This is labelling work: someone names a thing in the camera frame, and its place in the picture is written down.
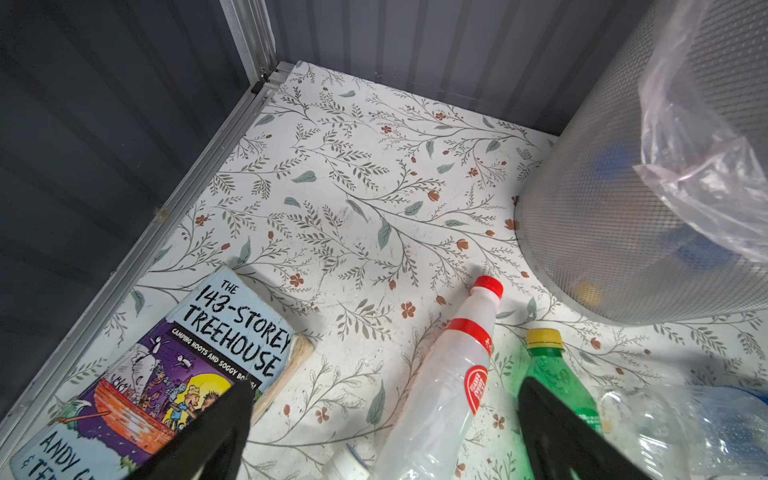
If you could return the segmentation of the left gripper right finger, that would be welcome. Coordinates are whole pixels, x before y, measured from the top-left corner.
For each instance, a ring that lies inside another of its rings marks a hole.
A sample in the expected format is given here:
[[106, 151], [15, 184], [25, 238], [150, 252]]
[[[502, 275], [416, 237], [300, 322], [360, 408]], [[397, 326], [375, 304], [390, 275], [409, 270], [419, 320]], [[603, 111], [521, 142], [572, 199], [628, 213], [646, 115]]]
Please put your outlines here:
[[561, 400], [534, 378], [518, 395], [519, 423], [536, 479], [646, 479]]

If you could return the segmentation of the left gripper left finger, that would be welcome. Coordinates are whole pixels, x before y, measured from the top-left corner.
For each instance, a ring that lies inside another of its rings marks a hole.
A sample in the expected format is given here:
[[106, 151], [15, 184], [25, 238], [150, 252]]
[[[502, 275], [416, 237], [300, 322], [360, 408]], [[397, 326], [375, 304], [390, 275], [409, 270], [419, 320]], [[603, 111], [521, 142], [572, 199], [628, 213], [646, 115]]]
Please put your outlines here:
[[233, 384], [191, 426], [130, 473], [130, 479], [234, 479], [250, 431], [254, 392]]

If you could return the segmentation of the green plastic soda bottle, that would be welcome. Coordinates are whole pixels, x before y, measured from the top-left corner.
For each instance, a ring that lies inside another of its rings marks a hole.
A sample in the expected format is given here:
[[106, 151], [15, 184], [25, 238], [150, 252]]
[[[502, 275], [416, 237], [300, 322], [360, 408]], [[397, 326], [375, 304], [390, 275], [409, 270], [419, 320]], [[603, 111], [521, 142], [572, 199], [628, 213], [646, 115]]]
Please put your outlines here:
[[551, 328], [528, 330], [526, 345], [530, 361], [524, 378], [537, 380], [602, 435], [596, 401], [564, 360], [565, 348], [560, 332]]

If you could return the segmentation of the clear bottle red label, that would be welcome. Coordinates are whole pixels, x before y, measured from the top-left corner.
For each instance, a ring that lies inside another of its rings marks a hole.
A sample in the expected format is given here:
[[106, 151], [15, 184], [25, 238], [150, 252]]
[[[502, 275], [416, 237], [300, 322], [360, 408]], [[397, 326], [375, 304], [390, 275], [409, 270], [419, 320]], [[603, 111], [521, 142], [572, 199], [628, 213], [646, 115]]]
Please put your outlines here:
[[653, 385], [597, 396], [605, 438], [653, 479], [765, 479], [767, 392]]

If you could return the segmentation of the white bottle red cap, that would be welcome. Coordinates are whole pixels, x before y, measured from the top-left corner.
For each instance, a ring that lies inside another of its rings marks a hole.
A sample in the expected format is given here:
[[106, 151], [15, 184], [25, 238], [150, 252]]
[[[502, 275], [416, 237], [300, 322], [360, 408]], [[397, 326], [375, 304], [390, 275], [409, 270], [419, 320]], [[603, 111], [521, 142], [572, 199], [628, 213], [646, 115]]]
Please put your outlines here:
[[503, 286], [478, 277], [424, 359], [374, 466], [375, 479], [449, 479], [481, 404]]

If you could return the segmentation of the water bottle blue label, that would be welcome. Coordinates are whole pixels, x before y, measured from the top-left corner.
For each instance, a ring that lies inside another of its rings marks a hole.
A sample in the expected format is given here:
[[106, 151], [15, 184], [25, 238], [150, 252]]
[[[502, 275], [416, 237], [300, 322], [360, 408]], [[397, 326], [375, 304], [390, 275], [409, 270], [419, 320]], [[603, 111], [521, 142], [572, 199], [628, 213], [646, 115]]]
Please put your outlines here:
[[374, 474], [351, 444], [335, 451], [321, 470], [325, 480], [372, 480]]

